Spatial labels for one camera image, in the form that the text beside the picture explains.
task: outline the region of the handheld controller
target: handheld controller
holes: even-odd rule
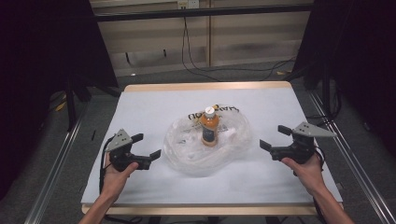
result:
[[[293,143],[288,147],[272,147],[260,140],[260,147],[268,151],[273,161],[281,161],[283,158],[291,158],[299,164],[306,163],[314,153],[317,153],[314,137],[335,137],[336,133],[321,129],[307,122],[302,122],[294,130],[283,125],[277,126],[277,130],[285,135],[293,137]]]
[[[160,149],[149,154],[149,156],[136,156],[132,154],[131,147],[133,143],[142,139],[142,133],[130,137],[123,129],[119,130],[116,135],[114,135],[111,142],[108,143],[106,152],[110,152],[110,162],[116,170],[122,172],[132,162],[137,162],[139,164],[137,170],[148,170],[151,162],[161,157]]]

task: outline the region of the plastic bottle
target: plastic bottle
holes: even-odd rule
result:
[[[219,116],[215,108],[207,107],[205,113],[200,117],[202,125],[202,142],[207,147],[213,147],[218,142]]]

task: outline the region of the transparent plastic bag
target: transparent plastic bag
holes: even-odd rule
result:
[[[209,175],[249,149],[251,130],[246,117],[231,105],[215,105],[218,142],[203,144],[199,118],[204,111],[176,120],[168,129],[163,151],[173,168],[190,175]]]

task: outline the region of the human hand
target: human hand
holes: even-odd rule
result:
[[[318,155],[314,154],[304,164],[299,164],[290,158],[284,158],[282,159],[282,162],[289,166],[289,168],[291,168],[291,170],[297,174],[301,183],[312,196],[315,194],[315,192],[326,188],[321,173]]]
[[[133,162],[124,171],[119,172],[111,165],[109,157],[107,152],[105,162],[107,168],[101,195],[107,196],[114,203],[125,187],[126,180],[137,169],[138,164]]]

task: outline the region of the white tabletop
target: white tabletop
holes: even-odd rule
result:
[[[115,206],[312,203],[312,196],[292,170],[279,161],[272,161],[270,154],[259,145],[260,139],[274,147],[290,145],[291,137],[279,133],[277,126],[294,128],[306,121],[288,85],[263,89],[123,92],[104,143],[119,129],[129,135],[143,133],[144,139],[133,145],[132,152],[148,156],[163,148],[165,134],[176,119],[215,104],[234,105],[247,117],[253,135],[246,155],[210,175],[197,177],[172,169],[163,153],[148,171],[135,171],[131,175]],[[98,148],[98,157],[81,199],[86,205],[92,204],[99,194],[101,150]],[[326,186],[341,202],[327,165],[323,168]]]

